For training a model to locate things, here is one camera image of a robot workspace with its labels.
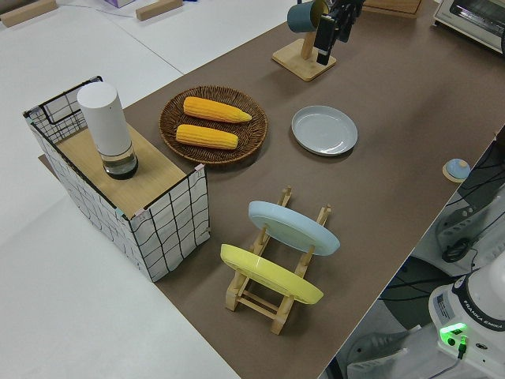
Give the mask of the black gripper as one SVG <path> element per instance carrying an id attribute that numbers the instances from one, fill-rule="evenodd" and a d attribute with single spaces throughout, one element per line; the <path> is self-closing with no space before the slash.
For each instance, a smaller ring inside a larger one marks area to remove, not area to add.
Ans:
<path id="1" fill-rule="evenodd" d="M 335 0 L 330 6 L 330 16 L 320 17 L 314 47 L 317 49 L 316 62 L 326 66 L 329 62 L 332 40 L 335 34 L 337 19 L 336 39 L 347 43 L 352 28 L 352 17 L 361 15 L 363 0 Z"/>

